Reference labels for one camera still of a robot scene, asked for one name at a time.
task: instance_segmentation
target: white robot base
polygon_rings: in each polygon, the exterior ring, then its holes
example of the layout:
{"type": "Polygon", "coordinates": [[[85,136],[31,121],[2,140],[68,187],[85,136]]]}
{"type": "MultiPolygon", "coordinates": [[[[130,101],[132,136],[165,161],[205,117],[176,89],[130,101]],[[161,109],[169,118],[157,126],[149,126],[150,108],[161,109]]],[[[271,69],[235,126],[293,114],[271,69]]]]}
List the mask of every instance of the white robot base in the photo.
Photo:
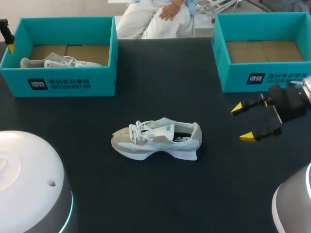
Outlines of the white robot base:
{"type": "Polygon", "coordinates": [[[19,131],[0,132],[0,232],[76,233],[77,210],[54,148],[19,131]]]}
{"type": "Polygon", "coordinates": [[[311,232],[311,164],[282,183],[272,199],[272,216],[279,233],[311,232]]]}

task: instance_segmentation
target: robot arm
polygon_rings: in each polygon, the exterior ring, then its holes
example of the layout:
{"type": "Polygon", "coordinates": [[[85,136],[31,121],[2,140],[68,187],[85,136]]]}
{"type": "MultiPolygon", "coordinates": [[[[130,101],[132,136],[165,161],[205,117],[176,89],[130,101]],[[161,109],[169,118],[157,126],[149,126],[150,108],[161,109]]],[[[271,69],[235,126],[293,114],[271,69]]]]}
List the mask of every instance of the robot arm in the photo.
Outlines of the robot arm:
{"type": "Polygon", "coordinates": [[[9,23],[7,19],[0,19],[0,32],[2,33],[4,37],[4,42],[8,46],[11,53],[14,52],[14,41],[15,38],[10,32],[10,29],[8,28],[9,23]]]}
{"type": "Polygon", "coordinates": [[[285,89],[280,85],[273,85],[269,88],[270,97],[266,98],[260,94],[255,99],[250,99],[239,104],[231,111],[235,116],[247,111],[256,105],[264,105],[270,116],[271,122],[261,131],[251,131],[240,136],[243,141],[259,141],[270,135],[281,134],[281,126],[286,121],[290,121],[306,114],[311,109],[311,76],[303,82],[288,83],[285,89]]]}

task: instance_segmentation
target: box logo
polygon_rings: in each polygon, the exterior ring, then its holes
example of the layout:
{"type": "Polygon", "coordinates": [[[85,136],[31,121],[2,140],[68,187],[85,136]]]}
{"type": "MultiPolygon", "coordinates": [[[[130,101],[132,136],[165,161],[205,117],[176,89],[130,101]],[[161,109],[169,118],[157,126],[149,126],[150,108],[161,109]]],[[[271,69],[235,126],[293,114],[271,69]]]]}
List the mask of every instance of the box logo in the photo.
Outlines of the box logo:
{"type": "Polygon", "coordinates": [[[28,79],[29,85],[32,90],[47,90],[44,79],[28,79]]]}
{"type": "Polygon", "coordinates": [[[262,84],[265,73],[251,73],[248,76],[246,84],[262,84]]]}

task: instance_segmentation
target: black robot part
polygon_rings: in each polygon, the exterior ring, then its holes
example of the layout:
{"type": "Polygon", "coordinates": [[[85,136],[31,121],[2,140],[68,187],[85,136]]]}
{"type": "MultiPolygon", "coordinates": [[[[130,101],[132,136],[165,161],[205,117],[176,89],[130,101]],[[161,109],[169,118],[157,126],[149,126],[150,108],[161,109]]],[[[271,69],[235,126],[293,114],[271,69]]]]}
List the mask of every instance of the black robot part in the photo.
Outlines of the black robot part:
{"type": "Polygon", "coordinates": [[[280,85],[269,88],[270,97],[264,98],[263,94],[255,99],[240,102],[231,113],[235,116],[261,103],[269,112],[271,122],[263,130],[256,130],[240,136],[241,140],[259,141],[270,135],[281,134],[282,123],[304,116],[307,109],[311,108],[310,100],[303,88],[296,89],[289,83],[282,89],[280,85]]]}
{"type": "Polygon", "coordinates": [[[4,37],[4,42],[5,44],[10,45],[14,43],[15,38],[8,28],[8,25],[9,23],[7,19],[0,19],[0,31],[4,37]]]}

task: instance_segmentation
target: hand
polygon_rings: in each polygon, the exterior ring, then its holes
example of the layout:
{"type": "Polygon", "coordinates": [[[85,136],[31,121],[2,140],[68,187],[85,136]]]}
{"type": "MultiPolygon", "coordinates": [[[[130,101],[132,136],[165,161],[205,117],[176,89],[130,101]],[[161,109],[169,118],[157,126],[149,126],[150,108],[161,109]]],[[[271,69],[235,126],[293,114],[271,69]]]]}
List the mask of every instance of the hand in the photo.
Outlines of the hand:
{"type": "Polygon", "coordinates": [[[178,14],[179,8],[177,5],[172,3],[171,5],[167,5],[162,8],[162,13],[160,14],[161,19],[165,19],[166,21],[170,18],[171,21],[174,19],[174,17],[178,14]]]}

